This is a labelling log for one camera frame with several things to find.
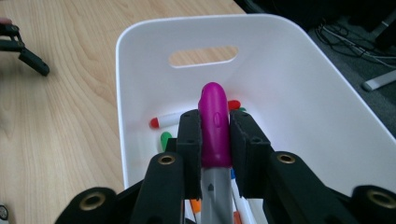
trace marker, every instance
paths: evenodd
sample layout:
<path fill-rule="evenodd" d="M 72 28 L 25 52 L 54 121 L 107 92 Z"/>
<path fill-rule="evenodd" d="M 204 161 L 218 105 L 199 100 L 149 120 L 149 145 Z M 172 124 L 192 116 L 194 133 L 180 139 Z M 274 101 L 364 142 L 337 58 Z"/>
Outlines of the marker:
<path fill-rule="evenodd" d="M 229 110 L 238 109 L 241 106 L 241 103 L 237 100 L 231 100 L 228 102 Z M 149 126 L 153 129 L 159 129 L 164 127 L 169 127 L 180 122 L 180 116 L 184 114 L 186 111 L 172 113 L 168 115 L 159 116 L 157 118 L 151 119 L 149 122 Z"/>
<path fill-rule="evenodd" d="M 233 224 L 242 224 L 239 212 L 236 210 L 235 201 L 233 200 Z"/>
<path fill-rule="evenodd" d="M 194 200 L 190 199 L 190 204 L 192 208 L 192 212 L 194 213 L 195 216 L 195 222 L 197 224 L 201 224 L 201 201 L 200 200 Z"/>
<path fill-rule="evenodd" d="M 192 212 L 190 200 L 184 200 L 184 218 L 196 223 L 194 213 Z"/>
<path fill-rule="evenodd" d="M 256 219 L 254 219 L 248 201 L 245 198 L 241 198 L 239 196 L 239 189 L 235 182 L 235 173 L 233 169 L 231 169 L 231 188 L 233 189 L 233 200 L 235 201 L 236 209 L 239 212 L 242 223 L 256 224 Z"/>
<path fill-rule="evenodd" d="M 198 103 L 202 130 L 202 222 L 233 223 L 229 114 L 224 89 L 215 82 L 203 87 Z"/>
<path fill-rule="evenodd" d="M 166 150 L 166 145 L 168 144 L 168 139 L 172 138 L 172 134 L 169 132 L 163 132 L 161 134 L 161 147 L 163 149 L 163 151 Z"/>
<path fill-rule="evenodd" d="M 254 219 L 256 219 L 257 223 L 268 224 L 267 217 L 262 211 L 263 199 L 247 199 L 247 201 L 250 205 L 251 212 L 253 213 Z"/>

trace white marker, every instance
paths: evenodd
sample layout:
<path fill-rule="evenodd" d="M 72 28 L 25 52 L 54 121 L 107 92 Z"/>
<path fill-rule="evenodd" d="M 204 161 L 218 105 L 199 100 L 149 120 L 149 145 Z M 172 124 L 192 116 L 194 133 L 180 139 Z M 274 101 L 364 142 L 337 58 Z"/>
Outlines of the white marker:
<path fill-rule="evenodd" d="M 257 223 L 268 224 L 267 217 L 265 216 L 264 211 L 262 211 L 263 199 L 247 199 L 247 201 Z"/>
<path fill-rule="evenodd" d="M 189 220 L 195 222 L 195 216 L 192 212 L 190 200 L 184 200 L 184 218 L 188 218 Z"/>
<path fill-rule="evenodd" d="M 239 212 L 242 223 L 256 224 L 256 219 L 254 219 L 253 213 L 251 212 L 248 200 L 239 196 L 239 190 L 235 182 L 235 174 L 233 169 L 231 170 L 231 187 L 233 189 L 233 200 L 235 201 L 236 209 Z"/>
<path fill-rule="evenodd" d="M 231 100 L 228 102 L 228 109 L 238 109 L 241 106 L 241 103 L 237 100 Z M 172 125 L 176 125 L 180 123 L 180 116 L 187 111 L 172 113 L 168 115 L 159 116 L 157 118 L 152 119 L 149 122 L 149 126 L 153 129 L 159 129 L 164 127 L 169 127 Z"/>

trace white plastic bin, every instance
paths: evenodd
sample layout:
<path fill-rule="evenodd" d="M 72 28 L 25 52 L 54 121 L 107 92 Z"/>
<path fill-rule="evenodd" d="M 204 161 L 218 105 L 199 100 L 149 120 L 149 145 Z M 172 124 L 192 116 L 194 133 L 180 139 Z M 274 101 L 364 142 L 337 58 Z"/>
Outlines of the white plastic bin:
<path fill-rule="evenodd" d="M 235 46 L 221 63 L 174 67 L 182 49 Z M 275 150 L 299 155 L 325 185 L 396 191 L 396 141 L 372 110 L 293 22 L 229 15 L 139 22 L 117 44 L 117 95 L 124 186 L 141 180 L 161 151 L 151 118 L 197 107 L 216 81 L 258 122 Z"/>

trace magenta marker cap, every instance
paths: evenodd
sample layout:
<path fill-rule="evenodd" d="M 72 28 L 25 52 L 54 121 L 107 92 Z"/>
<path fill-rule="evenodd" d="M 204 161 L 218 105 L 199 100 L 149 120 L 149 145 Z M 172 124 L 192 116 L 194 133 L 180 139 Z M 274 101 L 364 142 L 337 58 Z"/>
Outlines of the magenta marker cap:
<path fill-rule="evenodd" d="M 198 103 L 201 115 L 203 167 L 231 167 L 229 115 L 224 89 L 216 82 L 206 84 Z"/>

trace cable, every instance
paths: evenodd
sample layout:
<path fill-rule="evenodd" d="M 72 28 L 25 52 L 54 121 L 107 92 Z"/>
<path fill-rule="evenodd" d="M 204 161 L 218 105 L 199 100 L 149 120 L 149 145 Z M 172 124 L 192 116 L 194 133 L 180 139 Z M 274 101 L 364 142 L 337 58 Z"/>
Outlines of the cable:
<path fill-rule="evenodd" d="M 387 24 L 386 22 L 384 22 L 384 21 L 381 21 L 381 23 L 383 24 L 383 25 L 385 25 L 386 27 L 388 27 L 389 26 L 389 24 Z"/>
<path fill-rule="evenodd" d="M 328 35 L 323 34 L 323 31 L 328 35 L 335 37 L 337 40 L 331 41 Z M 315 34 L 317 35 L 319 41 L 328 45 L 332 50 L 340 54 L 354 58 L 362 58 L 370 63 L 380 63 L 390 68 L 396 68 L 396 55 L 376 51 L 376 47 L 373 42 L 370 42 L 369 40 L 364 39 L 354 33 L 352 34 L 358 36 L 359 38 L 353 39 L 354 41 L 352 41 L 352 38 L 348 37 L 350 33 L 352 32 L 339 23 L 336 23 L 333 26 L 325 26 L 324 24 L 321 24 L 315 29 Z M 371 46 L 363 46 L 362 44 L 356 43 L 356 41 L 365 42 Z M 350 52 L 347 53 L 345 51 L 341 51 L 340 49 L 337 49 L 337 47 L 347 49 Z"/>

